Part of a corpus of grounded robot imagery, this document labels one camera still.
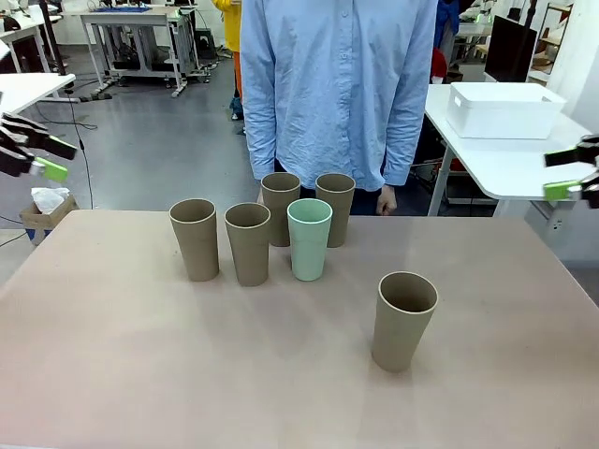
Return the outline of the person's left hand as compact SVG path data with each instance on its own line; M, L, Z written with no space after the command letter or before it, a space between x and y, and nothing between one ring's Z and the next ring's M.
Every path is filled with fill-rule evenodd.
M376 214L379 216L389 216L397 209L397 200L395 188L384 184L381 193L377 199Z

